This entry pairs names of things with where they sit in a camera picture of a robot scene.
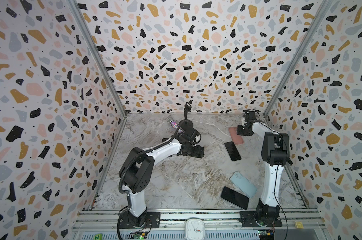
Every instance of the light blue phone case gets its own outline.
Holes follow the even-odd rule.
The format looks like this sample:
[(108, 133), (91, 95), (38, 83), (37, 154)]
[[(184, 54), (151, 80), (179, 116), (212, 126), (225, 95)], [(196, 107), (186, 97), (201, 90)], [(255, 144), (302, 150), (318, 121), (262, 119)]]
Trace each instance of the light blue phone case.
[(236, 185), (237, 188), (241, 189), (241, 191), (248, 195), (248, 197), (253, 197), (257, 192), (257, 187), (239, 172), (235, 172), (233, 176), (231, 176), (230, 181)]

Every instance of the robotic arm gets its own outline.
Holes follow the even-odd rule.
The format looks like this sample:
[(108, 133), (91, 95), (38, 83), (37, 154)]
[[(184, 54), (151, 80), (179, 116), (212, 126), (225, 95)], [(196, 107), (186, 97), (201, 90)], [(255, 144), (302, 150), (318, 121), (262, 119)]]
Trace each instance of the robotic arm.
[(264, 122), (257, 120), (255, 111), (245, 110), (242, 125), (237, 126), (237, 134), (263, 138), (261, 157), (265, 165), (264, 190), (256, 208), (255, 220), (259, 225), (268, 225), (279, 219), (279, 189), (281, 173), (289, 160), (289, 136), (279, 133)]
[(204, 147), (197, 145), (201, 134), (193, 128), (193, 122), (187, 119), (191, 105), (185, 104), (185, 119), (179, 122), (175, 133), (163, 142), (150, 148), (133, 148), (119, 171), (119, 192), (127, 194), (129, 221), (134, 227), (141, 227), (147, 219), (145, 188), (149, 184), (153, 167), (173, 154), (202, 158)]

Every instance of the smartphone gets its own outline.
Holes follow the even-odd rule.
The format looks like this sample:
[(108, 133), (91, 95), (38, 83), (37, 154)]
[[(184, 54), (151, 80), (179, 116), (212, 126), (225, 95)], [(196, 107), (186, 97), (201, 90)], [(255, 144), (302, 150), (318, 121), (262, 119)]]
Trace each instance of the smartphone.
[(249, 198), (228, 187), (224, 187), (224, 189), (222, 190), (221, 198), (244, 210), (248, 209)]
[(238, 152), (234, 142), (225, 142), (226, 150), (229, 153), (230, 159), (234, 162), (237, 160), (241, 160), (240, 153)]

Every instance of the pink phone case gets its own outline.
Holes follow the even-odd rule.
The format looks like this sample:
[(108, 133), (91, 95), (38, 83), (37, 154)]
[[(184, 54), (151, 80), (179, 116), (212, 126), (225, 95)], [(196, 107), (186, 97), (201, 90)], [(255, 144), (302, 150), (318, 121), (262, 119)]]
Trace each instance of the pink phone case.
[(242, 139), (242, 137), (240, 135), (237, 135), (237, 127), (230, 127), (229, 133), (230, 133), (230, 136), (232, 137), (234, 144), (239, 145), (239, 144), (244, 143), (244, 140)]

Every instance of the white clock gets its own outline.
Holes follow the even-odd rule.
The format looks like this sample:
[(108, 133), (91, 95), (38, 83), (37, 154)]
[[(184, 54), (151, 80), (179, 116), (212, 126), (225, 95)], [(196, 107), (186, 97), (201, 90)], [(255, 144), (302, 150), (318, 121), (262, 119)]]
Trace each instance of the white clock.
[(187, 240), (203, 240), (205, 238), (205, 226), (201, 219), (188, 219), (185, 225), (185, 236)]

